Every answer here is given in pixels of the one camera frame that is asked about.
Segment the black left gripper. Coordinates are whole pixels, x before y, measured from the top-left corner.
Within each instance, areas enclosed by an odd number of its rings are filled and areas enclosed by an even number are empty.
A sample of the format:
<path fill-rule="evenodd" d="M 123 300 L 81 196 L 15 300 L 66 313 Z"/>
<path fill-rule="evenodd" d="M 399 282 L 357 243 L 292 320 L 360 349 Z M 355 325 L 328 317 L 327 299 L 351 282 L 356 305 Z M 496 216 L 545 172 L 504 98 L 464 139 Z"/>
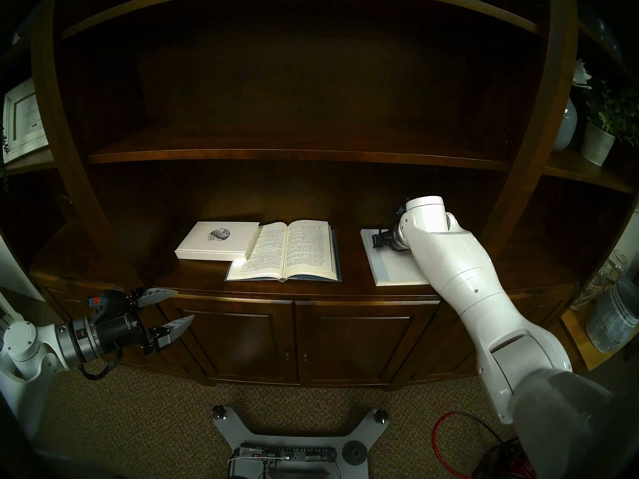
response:
<path fill-rule="evenodd" d="M 158 304 L 176 296 L 178 291 L 163 287 L 138 287 L 130 291 L 130 302 L 136 307 L 108 312 L 104 307 L 94 311 L 94 328 L 102 354 L 114 353 L 131 345 L 140 346 L 145 354 L 153 347 L 169 347 L 192 324 L 195 315 L 170 321 L 163 326 L 152 326 L 152 341 L 139 317 L 139 308 Z"/>

